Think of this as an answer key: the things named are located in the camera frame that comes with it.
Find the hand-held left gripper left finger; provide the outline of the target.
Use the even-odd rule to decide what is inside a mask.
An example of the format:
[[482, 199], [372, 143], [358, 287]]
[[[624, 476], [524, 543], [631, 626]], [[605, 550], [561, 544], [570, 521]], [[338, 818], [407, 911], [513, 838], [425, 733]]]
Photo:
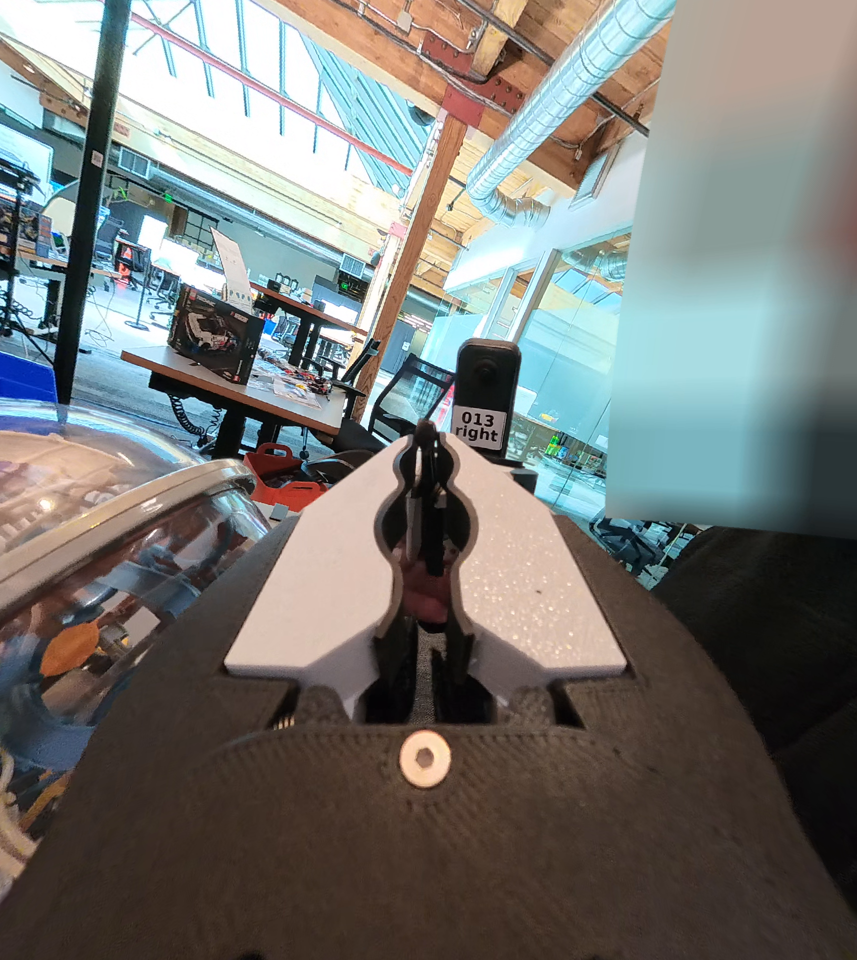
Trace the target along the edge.
[[395, 682], [411, 643], [393, 557], [401, 534], [384, 524], [410, 447], [394, 441], [302, 510], [230, 646], [230, 675], [328, 687], [343, 703]]

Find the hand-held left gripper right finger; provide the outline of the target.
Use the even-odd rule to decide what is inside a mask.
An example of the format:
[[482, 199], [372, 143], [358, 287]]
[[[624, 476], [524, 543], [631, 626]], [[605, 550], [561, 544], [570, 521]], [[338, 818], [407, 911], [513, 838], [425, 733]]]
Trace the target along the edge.
[[549, 508], [461, 439], [440, 439], [469, 517], [452, 591], [473, 637], [470, 675], [507, 703], [521, 688], [623, 674], [626, 656]]

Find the clear maze ball toy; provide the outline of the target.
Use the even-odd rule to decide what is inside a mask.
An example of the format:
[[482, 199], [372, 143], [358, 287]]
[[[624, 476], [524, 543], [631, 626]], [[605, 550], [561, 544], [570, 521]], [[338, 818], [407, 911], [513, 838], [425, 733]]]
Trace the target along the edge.
[[235, 459], [0, 398], [0, 902], [163, 630], [267, 534]]

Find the person's right hand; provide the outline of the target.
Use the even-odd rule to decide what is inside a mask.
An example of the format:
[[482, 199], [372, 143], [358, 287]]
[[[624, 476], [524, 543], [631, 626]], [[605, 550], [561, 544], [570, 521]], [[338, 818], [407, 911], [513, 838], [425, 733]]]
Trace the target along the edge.
[[423, 630], [441, 632], [447, 625], [451, 607], [450, 579], [427, 576], [406, 580], [402, 589], [402, 604], [408, 616], [414, 618]]

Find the black mesh office chair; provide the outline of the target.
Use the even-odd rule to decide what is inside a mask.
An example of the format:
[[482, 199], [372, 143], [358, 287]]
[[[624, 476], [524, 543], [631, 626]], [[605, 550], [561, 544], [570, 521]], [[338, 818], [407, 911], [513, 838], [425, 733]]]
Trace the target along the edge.
[[346, 416], [332, 450], [379, 453], [398, 438], [411, 435], [419, 422], [432, 418], [455, 380], [453, 371], [409, 355], [375, 400], [368, 427]]

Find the orange bin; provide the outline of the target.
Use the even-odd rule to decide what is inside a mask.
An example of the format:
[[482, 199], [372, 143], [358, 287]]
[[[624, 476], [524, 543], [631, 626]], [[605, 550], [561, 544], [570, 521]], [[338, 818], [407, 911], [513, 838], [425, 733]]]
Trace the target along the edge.
[[254, 502], [278, 514], [282, 507], [300, 513], [322, 497], [329, 489], [325, 483], [312, 481], [304, 474], [303, 461], [284, 444], [267, 442], [247, 452], [243, 464], [254, 474]]

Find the wooden support column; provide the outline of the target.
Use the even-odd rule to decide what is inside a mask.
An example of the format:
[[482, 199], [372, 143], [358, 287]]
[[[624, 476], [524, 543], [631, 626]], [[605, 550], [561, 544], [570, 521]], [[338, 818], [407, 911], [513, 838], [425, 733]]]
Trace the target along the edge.
[[350, 404], [350, 414], [356, 420], [361, 418], [375, 385], [392, 330], [409, 292], [466, 132], [463, 121], [446, 110], [440, 111], [402, 204], [411, 215], [399, 235], [388, 235], [385, 251], [375, 268], [373, 282], [363, 303], [362, 317], [372, 320], [369, 335], [379, 342], [379, 346], [374, 358], [366, 362], [355, 380], [355, 386], [362, 392], [361, 398]]

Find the small wooden office table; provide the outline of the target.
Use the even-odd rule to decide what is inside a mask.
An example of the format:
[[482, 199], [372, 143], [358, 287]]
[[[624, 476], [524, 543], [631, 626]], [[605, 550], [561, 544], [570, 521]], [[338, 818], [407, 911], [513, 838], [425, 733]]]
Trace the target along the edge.
[[217, 376], [205, 366], [195, 364], [166, 345], [151, 345], [123, 350], [122, 361], [147, 370], [149, 386], [180, 398], [194, 398], [225, 414], [210, 452], [212, 459], [241, 457], [245, 423], [248, 419], [265, 425], [269, 442], [278, 438], [287, 426], [306, 427], [335, 437], [343, 420], [346, 394], [335, 389], [313, 408], [305, 403], [280, 397], [272, 388], [258, 390], [252, 383], [239, 385]]

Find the black printed box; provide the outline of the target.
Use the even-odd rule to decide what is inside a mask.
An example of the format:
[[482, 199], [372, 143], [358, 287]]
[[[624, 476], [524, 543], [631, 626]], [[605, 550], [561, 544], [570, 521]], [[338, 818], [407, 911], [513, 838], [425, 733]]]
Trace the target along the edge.
[[230, 383], [246, 385], [265, 320], [182, 283], [167, 345]]

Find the black stand pole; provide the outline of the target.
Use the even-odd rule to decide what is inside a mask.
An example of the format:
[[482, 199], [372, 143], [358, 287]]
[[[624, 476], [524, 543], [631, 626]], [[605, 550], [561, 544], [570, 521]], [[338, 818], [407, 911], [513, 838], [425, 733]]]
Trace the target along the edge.
[[114, 129], [131, 8], [130, 1], [106, 1], [103, 4], [53, 360], [56, 391], [61, 404], [70, 404], [73, 396], [86, 295], [98, 234], [105, 167]]

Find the silver ventilation duct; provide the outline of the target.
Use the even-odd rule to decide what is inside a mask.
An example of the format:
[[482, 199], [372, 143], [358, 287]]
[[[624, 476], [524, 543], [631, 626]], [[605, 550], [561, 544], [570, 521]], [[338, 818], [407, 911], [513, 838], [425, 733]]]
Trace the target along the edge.
[[509, 227], [542, 226], [549, 208], [533, 198], [509, 198], [500, 184], [669, 22], [675, 6], [675, 1], [601, 4], [470, 170], [468, 197], [487, 219]]

